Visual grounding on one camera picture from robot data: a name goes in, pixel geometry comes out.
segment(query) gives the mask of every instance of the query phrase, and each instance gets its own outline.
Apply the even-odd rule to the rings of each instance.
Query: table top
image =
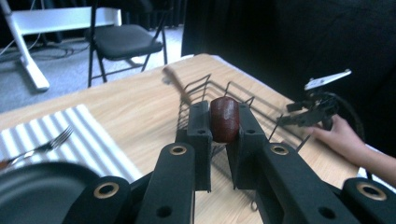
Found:
[[[291,102],[217,57],[202,54],[168,66],[183,85],[210,74],[210,80],[221,86],[232,81],[277,108]],[[161,149],[173,143],[176,136],[180,95],[164,82],[162,70],[158,67],[9,111],[0,115],[0,130],[84,104],[140,172],[147,174],[153,170]],[[357,167],[314,139],[308,140],[299,154],[322,180],[338,188],[358,172]],[[195,223],[260,223],[260,214],[251,211],[250,203],[246,193],[233,190],[230,179],[212,169],[212,192],[196,192]]]

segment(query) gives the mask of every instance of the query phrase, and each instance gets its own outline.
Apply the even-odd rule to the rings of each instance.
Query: striped cloth napkin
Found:
[[[12,158],[48,142],[67,126],[73,128],[73,133],[59,148],[18,161],[7,169],[44,161],[67,161],[83,165],[99,176],[119,176],[130,183],[142,176],[85,105],[1,131],[0,160]]]

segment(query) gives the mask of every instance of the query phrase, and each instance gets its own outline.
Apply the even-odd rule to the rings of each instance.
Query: floor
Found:
[[[180,60],[182,34],[183,27],[166,29],[169,63]],[[19,53],[15,48],[8,49],[0,55],[0,113],[87,89],[88,46],[83,39],[71,39],[61,44],[51,44],[40,50],[31,50],[37,66],[49,81],[50,86],[47,91],[35,89],[21,65]],[[161,65],[163,65],[163,53],[159,52],[151,55],[146,70]],[[105,68],[109,71],[127,66],[126,62],[105,62]],[[93,69],[95,74],[99,74],[96,61]],[[132,76],[139,72],[140,68],[136,68],[117,73],[109,76],[108,81]],[[92,83],[93,86],[101,84],[101,78],[97,78]]]

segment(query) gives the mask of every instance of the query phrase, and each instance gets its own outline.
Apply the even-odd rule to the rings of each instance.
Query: white desk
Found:
[[[42,10],[12,11],[7,0],[0,0],[9,29],[21,52],[21,62],[38,91],[46,91],[50,84],[32,59],[24,35],[88,28],[91,25],[90,7],[70,7]],[[120,25],[120,11],[99,8],[97,25]]]

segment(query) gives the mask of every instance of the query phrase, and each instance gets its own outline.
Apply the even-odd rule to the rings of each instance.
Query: plate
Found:
[[[99,176],[67,162],[24,166],[0,175],[0,223],[62,223],[79,194]]]

